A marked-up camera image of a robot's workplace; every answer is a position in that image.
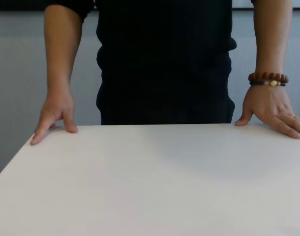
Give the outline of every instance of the forearm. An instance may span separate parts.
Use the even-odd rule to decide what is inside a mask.
[[[66,88],[81,40],[82,20],[69,8],[50,5],[45,10],[44,34],[48,90]]]
[[[256,72],[283,73],[292,0],[257,0],[254,7]]]

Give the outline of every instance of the shirt sleeve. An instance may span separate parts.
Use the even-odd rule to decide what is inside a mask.
[[[94,0],[45,0],[45,7],[53,4],[62,5],[76,12],[84,21],[94,8]]]

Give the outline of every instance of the yellow bead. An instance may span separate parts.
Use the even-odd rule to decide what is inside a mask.
[[[273,87],[276,86],[277,84],[278,84],[278,82],[276,80],[273,80],[270,82],[270,85]]]

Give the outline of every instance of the background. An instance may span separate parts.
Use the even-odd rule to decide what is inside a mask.
[[[234,120],[249,87],[248,74],[254,71],[256,43],[253,12],[235,11],[233,38],[238,48],[231,52],[233,71],[229,92],[236,103]],[[95,98],[101,83],[95,35],[98,13],[84,23],[83,39],[75,62],[72,90],[78,125],[100,124]],[[32,135],[46,96],[45,49],[42,12],[0,12],[0,171]],[[300,116],[300,11],[295,11],[285,61],[287,86],[293,108]]]

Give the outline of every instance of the finger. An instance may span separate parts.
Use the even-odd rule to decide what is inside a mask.
[[[285,122],[289,127],[293,128],[300,133],[300,118],[292,117],[291,114],[281,113],[278,115],[278,118]]]
[[[253,113],[249,110],[243,110],[242,116],[235,122],[236,126],[245,126],[252,119]]]
[[[73,120],[73,113],[71,111],[63,112],[62,117],[66,130],[70,133],[77,133],[78,128]]]
[[[291,138],[300,139],[300,133],[289,127],[285,122],[277,118],[276,116],[271,116],[263,122],[275,130],[284,133]]]
[[[41,142],[49,127],[54,123],[55,119],[53,119],[50,115],[45,115],[43,118],[41,118],[30,144],[36,145]]]

